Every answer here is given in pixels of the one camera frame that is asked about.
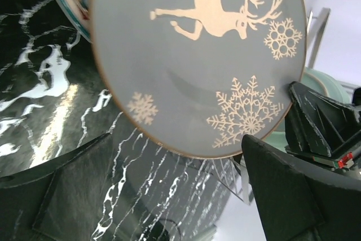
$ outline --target reindeer design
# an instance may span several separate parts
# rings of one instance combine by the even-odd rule
[[[155,20],[158,16],[172,15],[176,17],[186,17],[195,20],[194,32],[188,32],[182,29],[176,21],[170,24],[174,30],[191,40],[198,40],[201,31],[205,29],[209,34],[216,37],[222,37],[231,30],[236,30],[242,40],[247,38],[247,27],[257,30],[257,24],[267,25],[267,19],[274,20],[280,14],[277,12],[278,7],[283,0],[273,0],[270,10],[262,17],[249,12],[249,3],[256,8],[264,4],[263,0],[244,0],[239,12],[225,11],[222,7],[221,0],[194,0],[195,8],[189,10],[164,10],[156,8],[151,11],[151,20]]]

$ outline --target white wall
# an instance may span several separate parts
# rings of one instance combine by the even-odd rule
[[[237,187],[242,187],[240,178]],[[213,241],[266,241],[255,201],[248,206],[233,194],[215,225]]]
[[[312,0],[314,14],[331,9],[315,69],[361,85],[361,0]]]

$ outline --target gray plate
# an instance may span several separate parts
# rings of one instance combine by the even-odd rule
[[[90,0],[90,13],[117,104],[185,156],[228,157],[272,132],[305,64],[303,0]]]

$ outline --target white marble vein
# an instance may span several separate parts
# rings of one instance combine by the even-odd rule
[[[0,120],[0,138],[3,133],[10,127],[17,127],[24,119],[19,118],[3,118]],[[16,153],[20,149],[21,145],[16,146],[13,143],[4,143],[0,146],[0,157]]]
[[[40,153],[40,151],[39,151],[39,148],[38,148],[38,146],[35,144],[35,142],[34,142],[34,139],[33,139],[33,130],[27,125],[27,124],[23,124],[22,125],[23,126],[23,128],[28,132],[28,141],[29,141],[29,143],[30,143],[30,146],[31,146],[31,148],[32,148],[32,150],[33,150],[33,152],[34,152],[34,155],[33,156],[37,156],[39,153]]]
[[[208,217],[208,213],[209,213],[211,207],[212,207],[213,205],[215,205],[215,204],[220,205],[220,202],[219,202],[219,201],[222,200],[222,198],[216,199],[216,198],[215,198],[215,195],[216,195],[217,193],[219,193],[219,188],[221,187],[221,185],[222,185],[222,184],[221,184],[220,182],[217,182],[217,185],[216,185],[215,188],[214,188],[214,191],[213,191],[213,193],[212,193],[212,196],[211,196],[211,198],[210,198],[209,203],[208,203],[207,206],[202,210],[202,215],[200,216],[200,218],[199,218],[198,221],[197,221],[196,229],[199,229],[201,223],[204,222],[204,221],[206,221],[206,218]]]
[[[2,90],[1,92],[2,92],[2,93],[9,93],[9,92],[11,91],[12,87],[13,87],[13,84],[10,84],[10,85],[8,85],[8,86],[6,87],[5,90]]]
[[[141,236],[139,238],[139,241],[147,241],[147,238],[145,236],[146,233],[152,231],[152,229],[154,228],[157,221],[159,221],[159,219],[161,218],[164,211],[167,210],[167,208],[168,208],[168,206],[170,204],[170,199],[174,196],[175,192],[177,191],[179,180],[180,180],[180,177],[176,177],[173,180],[173,183],[171,184],[169,192],[168,192],[168,196],[165,199],[165,201],[162,203],[161,211],[158,213],[156,218],[147,227],[145,227],[144,231],[142,232],[142,234],[141,234]]]
[[[209,173],[204,173],[203,178],[197,183],[196,191],[194,193],[194,194],[197,194],[197,200],[196,200],[196,203],[195,203],[195,205],[194,205],[194,207],[193,207],[193,209],[191,211],[190,217],[194,217],[195,212],[196,212],[196,210],[197,210],[197,208],[198,208],[198,206],[199,206],[199,204],[201,202],[201,196],[205,191],[206,182],[209,180],[210,177],[211,177],[211,175]],[[197,226],[193,227],[192,234],[196,235],[197,232],[198,232],[198,227]]]
[[[43,108],[44,106],[42,106],[41,104],[30,104],[28,106],[25,107],[23,114],[21,114],[21,116],[26,116],[29,115],[33,112],[34,108]]]
[[[98,94],[98,100],[96,101],[96,104],[95,106],[93,107],[88,107],[83,115],[80,117],[80,122],[81,122],[81,127],[83,129],[83,135],[81,136],[79,142],[78,142],[78,145],[77,145],[77,148],[79,148],[83,142],[83,140],[87,137],[88,135],[88,132],[87,132],[87,126],[86,126],[86,116],[90,113],[90,111],[93,111],[93,112],[98,112],[100,111],[101,109],[105,108],[108,104],[109,104],[109,101],[112,99],[112,95],[109,93],[109,94],[106,94],[107,92],[109,92],[107,89],[103,89],[99,94]],[[113,122],[112,126],[109,128],[108,132],[109,133],[113,133],[113,129],[115,128],[115,124],[117,122],[117,120],[119,119],[120,117],[120,113],[118,114],[117,118],[115,119],[115,121]]]
[[[80,42],[80,38],[81,38],[81,34],[80,34],[80,32],[78,31],[77,34],[76,34],[76,36],[75,36],[74,41],[72,41],[72,42],[67,42],[67,43],[65,44],[65,45],[67,46],[68,51],[71,51],[71,49]]]
[[[188,159],[187,160],[187,162],[186,162],[186,164],[185,164],[185,166],[184,166],[184,175],[185,175],[185,180],[184,180],[184,182],[183,182],[183,184],[181,185],[181,187],[180,187],[180,189],[182,189],[182,188],[184,188],[187,184],[188,184],[188,180],[189,180],[189,175],[188,175],[188,173],[187,173],[187,169],[188,169],[188,167],[189,167],[189,165],[191,165],[192,163],[193,163],[193,161],[194,161],[194,159]],[[181,197],[178,197],[177,198],[177,200],[175,201],[175,203],[174,203],[174,206],[178,206],[178,204],[179,204],[179,202],[180,202],[180,200],[181,200]],[[181,221],[179,221],[178,223],[177,223],[177,227],[179,227],[181,224],[182,224],[182,220]],[[173,229],[176,227],[176,225],[172,225],[171,226],[171,228],[170,228],[170,230],[169,230],[169,232],[170,233],[172,233],[172,231],[173,231]]]
[[[177,169],[177,165],[179,164],[179,159],[181,159],[180,155],[177,155],[177,162],[175,163],[174,169],[173,169],[173,174],[175,173],[176,169]]]
[[[143,194],[142,194],[142,188],[144,187],[144,185],[147,183],[147,181],[151,178],[151,174],[152,174],[152,170],[154,167],[154,162],[152,162],[152,166],[149,170],[149,175],[148,178],[143,182],[143,184],[140,186],[138,193],[137,193],[137,199],[134,202],[134,204],[132,205],[132,207],[128,210],[128,212],[125,214],[125,216],[123,217],[123,219],[119,222],[119,224],[117,225],[117,227],[115,228],[114,234],[113,234],[113,239],[112,241],[115,240],[116,238],[116,232],[118,231],[119,227],[121,226],[121,224],[124,222],[125,218],[130,214],[133,213],[135,206],[137,205],[137,203],[140,201],[140,199],[142,198]]]
[[[120,156],[120,153],[122,151],[122,145],[129,141],[137,129],[134,129],[133,132],[129,135],[128,138],[124,139],[119,143],[118,145],[118,151],[116,156],[113,159],[113,168],[112,168],[112,185],[107,191],[107,194],[105,196],[104,202],[103,202],[103,215],[100,221],[98,222],[98,225],[96,229],[94,230],[93,234],[91,235],[91,241],[97,241],[99,240],[105,232],[109,229],[111,224],[113,224],[113,213],[114,208],[116,204],[118,203],[121,191],[123,189],[123,185],[126,182],[126,170],[131,162],[129,162],[127,165],[122,166],[122,178],[119,182],[115,182],[115,175],[116,175],[116,168],[117,168],[117,159]]]
[[[133,151],[134,151],[135,144],[136,144],[136,142],[138,141],[139,138],[143,138],[143,134],[139,134],[138,137],[137,137],[137,139],[134,141]],[[129,166],[131,163],[137,161],[140,157],[142,157],[142,155],[143,155],[143,153],[144,153],[144,150],[146,149],[146,147],[147,147],[147,145],[148,145],[148,142],[149,142],[149,138],[147,138],[147,140],[146,140],[146,142],[145,142],[145,144],[144,144],[144,146],[143,146],[143,148],[142,148],[139,156],[136,157],[136,158],[134,158],[134,159],[132,159],[132,160],[127,164],[127,166]],[[140,186],[140,188],[139,188],[139,190],[138,190],[138,192],[137,192],[137,199],[135,200],[135,203],[133,204],[133,206],[127,211],[127,213],[123,216],[122,220],[121,220],[121,221],[118,223],[118,225],[116,226],[115,231],[114,231],[114,234],[113,234],[113,239],[112,239],[112,241],[115,240],[115,238],[116,238],[116,236],[117,236],[117,231],[118,231],[119,227],[121,226],[121,224],[124,222],[124,220],[127,218],[127,216],[128,216],[131,212],[133,212],[134,207],[136,206],[136,204],[138,203],[138,201],[140,201],[140,199],[142,198],[142,196],[143,196],[143,194],[142,194],[142,188],[143,188],[143,186],[146,184],[146,182],[147,182],[147,181],[145,180],[145,181],[143,182],[143,184]]]
[[[193,159],[189,159],[188,162],[186,162],[186,165],[185,167],[183,168],[183,173],[179,176],[179,179],[184,179],[184,182],[182,183],[182,185],[180,186],[180,189],[182,189],[185,185],[187,185],[187,182],[188,182],[188,173],[187,173],[187,169],[189,167],[189,165],[193,162]],[[178,207],[178,203],[179,201],[181,200],[181,196],[179,195],[178,198],[175,200],[175,202],[172,204],[171,207],[169,207],[165,213],[165,216],[163,217],[163,219],[165,221],[167,221],[168,217],[169,217],[169,214],[170,214],[170,211],[173,210],[172,207]],[[169,232],[171,233],[172,229],[175,227],[175,225],[172,225],[171,229],[169,230]]]
[[[31,17],[38,12],[42,7],[45,7],[53,0],[43,0],[38,2],[35,6],[33,6],[30,10],[23,9],[23,13],[20,14],[19,24],[22,25],[24,28],[24,33],[28,34],[28,23]]]
[[[196,186],[196,182],[197,182],[197,185],[198,185],[198,183],[199,183],[199,178],[200,178],[200,176],[201,176],[201,173],[202,173],[202,170],[203,170],[203,167],[205,166],[205,164],[206,164],[206,160],[203,160],[203,161],[202,161],[202,164],[201,164],[201,167],[200,167],[200,169],[198,170],[197,176],[195,177],[194,181],[192,182],[192,186],[191,186],[191,188],[190,188],[192,191],[193,191],[194,186]],[[188,216],[189,211],[190,211],[190,206],[191,206],[190,204],[191,204],[191,202],[193,201],[194,196],[195,196],[195,192],[192,193],[192,194],[188,197],[187,202],[188,202],[189,204],[186,206],[186,212],[184,213],[183,217],[179,220],[178,226],[180,226],[180,225],[184,222],[184,219]]]
[[[15,66],[19,66],[23,63],[29,63],[32,65],[32,62],[29,59],[29,54],[35,52],[33,49],[34,42],[30,40],[25,47],[23,47],[23,51],[20,53],[19,57],[17,58],[17,62]]]
[[[161,150],[162,150],[162,147],[159,147],[159,148],[157,149],[157,151],[156,151],[156,156],[159,154],[159,152],[160,152]],[[157,173],[158,173],[159,169],[161,168],[161,166],[162,166],[164,160],[166,159],[167,155],[168,155],[168,153],[165,152],[164,155],[163,155],[163,157],[161,158],[161,161],[159,162],[156,170],[155,170],[154,172],[151,171],[151,172],[149,173],[150,176],[148,176],[148,178],[147,178],[147,180],[146,180],[146,186],[145,186],[144,195],[147,195],[147,194],[148,194],[149,189],[150,189],[151,185],[153,184],[153,181],[155,180],[155,178],[156,178],[156,176],[157,176]],[[163,176],[163,179],[165,179],[165,178],[168,176],[168,173],[169,173],[169,170],[166,171],[166,174]],[[151,195],[151,197],[149,198],[149,201],[151,201],[151,200],[153,199],[153,197],[154,197],[154,194]],[[142,215],[140,216],[140,219],[139,219],[138,226],[144,224],[144,223],[148,220],[150,214],[154,211],[154,209],[155,209],[155,207],[154,207],[153,210],[151,210],[150,212],[144,211],[144,212],[142,213]],[[144,217],[144,215],[146,215],[146,213],[148,213],[148,216],[145,218],[145,220],[142,220],[142,218]],[[133,231],[130,240],[133,240],[134,234],[135,234],[135,230]]]
[[[221,195],[219,196],[219,198],[220,198],[220,199],[223,199],[223,198],[224,198],[227,194],[229,194],[229,193],[230,193],[229,190],[224,189],[224,190],[222,191]],[[210,221],[212,224],[215,223],[218,214],[220,214],[220,212],[221,212],[221,208],[223,208],[223,205],[218,204],[218,205],[217,205],[217,210],[214,212],[213,218],[212,218],[212,220]]]
[[[0,69],[0,76],[3,74],[3,72],[11,66],[11,63],[7,63]]]

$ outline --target plate rim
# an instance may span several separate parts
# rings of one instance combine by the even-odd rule
[[[312,73],[310,73],[309,70],[306,70],[304,69],[304,72],[303,74],[307,74],[309,77],[311,77],[314,81],[316,81],[320,86],[321,88],[323,89],[324,91],[324,95],[329,97],[329,91],[327,90],[326,86],[323,84],[323,82],[321,80],[319,80],[315,75],[313,75]]]
[[[75,15],[73,10],[70,8],[67,0],[56,0],[61,10],[64,12],[69,21],[71,21],[72,25],[79,31],[84,38],[86,38],[89,42],[91,42],[90,31],[87,30],[84,25],[79,21],[78,17]]]
[[[106,87],[108,88],[108,90],[110,91],[110,93],[115,93],[113,91],[113,88],[111,87],[111,84],[109,84],[107,77],[105,76],[104,73],[104,69],[101,65],[101,61],[100,61],[100,57],[98,56],[98,52],[97,49],[95,47],[96,44],[96,39],[95,39],[95,34],[94,34],[94,25],[95,25],[95,21],[93,19],[93,2],[94,0],[89,0],[89,18],[90,18],[90,26],[89,26],[89,32],[90,32],[90,37],[92,40],[91,43],[91,48],[93,51],[93,55],[94,55],[94,60],[95,60],[95,65],[98,69],[98,72],[100,74],[100,77],[102,78],[104,84],[106,85]],[[305,0],[301,0],[302,2],[302,9],[303,9],[303,18],[304,18],[304,26],[305,26],[305,46],[304,46],[304,60],[303,60],[303,68],[302,68],[302,72],[300,75],[300,78],[298,79],[298,81],[301,80],[303,73],[305,72],[305,64],[306,64],[306,59],[307,59],[307,14],[306,14],[306,6],[305,6]],[[115,97],[115,95],[113,95],[113,99],[115,104],[117,105],[117,107],[123,112],[123,114],[127,117],[127,119],[141,132],[143,133],[146,137],[148,137],[149,139],[151,139],[154,143],[156,143],[157,145],[159,145],[160,147],[166,148],[167,150],[177,154],[177,155],[181,155],[181,156],[185,156],[187,158],[191,158],[191,159],[210,159],[210,160],[214,160],[214,159],[224,159],[224,158],[229,158],[229,157],[233,157],[235,155],[239,155],[242,154],[242,149],[241,149],[241,143],[239,143],[239,147],[240,149],[238,151],[235,151],[233,153],[227,154],[227,155],[217,155],[217,156],[197,156],[194,154],[191,154],[189,152],[185,152],[185,151],[180,151],[177,148],[174,148],[166,143],[161,142],[159,139],[155,138],[154,136],[152,136],[149,132],[147,132],[146,129],[143,129],[139,123],[137,123],[132,116],[126,112],[125,107],[122,106],[122,104],[120,103],[120,101]],[[290,108],[292,106],[292,102],[290,102],[288,108],[285,110],[284,114],[282,115],[281,119],[274,125],[274,127],[264,136],[261,138],[261,140],[267,138],[277,127],[278,125],[282,122],[282,120],[285,118],[285,116],[287,115],[287,113],[289,112]]]

